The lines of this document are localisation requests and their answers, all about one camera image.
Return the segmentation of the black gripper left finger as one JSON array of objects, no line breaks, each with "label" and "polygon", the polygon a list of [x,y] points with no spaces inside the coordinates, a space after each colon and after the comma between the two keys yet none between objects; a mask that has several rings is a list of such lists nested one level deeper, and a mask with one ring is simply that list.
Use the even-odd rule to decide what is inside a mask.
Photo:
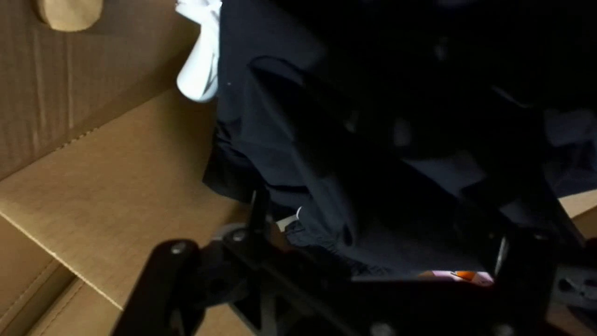
[{"label": "black gripper left finger", "polygon": [[213,240],[157,244],[110,336],[194,336],[209,307],[246,294],[246,270]]}]

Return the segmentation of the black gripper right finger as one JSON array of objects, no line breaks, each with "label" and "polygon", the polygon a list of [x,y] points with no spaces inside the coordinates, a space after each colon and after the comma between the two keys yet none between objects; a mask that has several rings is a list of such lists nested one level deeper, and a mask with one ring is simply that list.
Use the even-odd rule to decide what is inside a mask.
[{"label": "black gripper right finger", "polygon": [[465,336],[564,336],[549,320],[551,304],[565,305],[593,328],[595,242],[582,238],[549,188],[463,195],[459,229],[493,283],[459,283],[455,330]]}]

